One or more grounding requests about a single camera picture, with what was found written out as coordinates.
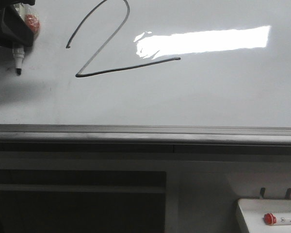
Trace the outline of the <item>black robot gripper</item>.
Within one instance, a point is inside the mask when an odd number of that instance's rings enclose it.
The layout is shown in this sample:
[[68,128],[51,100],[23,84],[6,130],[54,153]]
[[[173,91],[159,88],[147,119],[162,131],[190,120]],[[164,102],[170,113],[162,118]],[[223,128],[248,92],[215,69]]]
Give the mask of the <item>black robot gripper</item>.
[[17,43],[26,47],[33,45],[33,32],[21,18],[14,5],[35,5],[35,0],[0,0],[0,46],[13,48]]

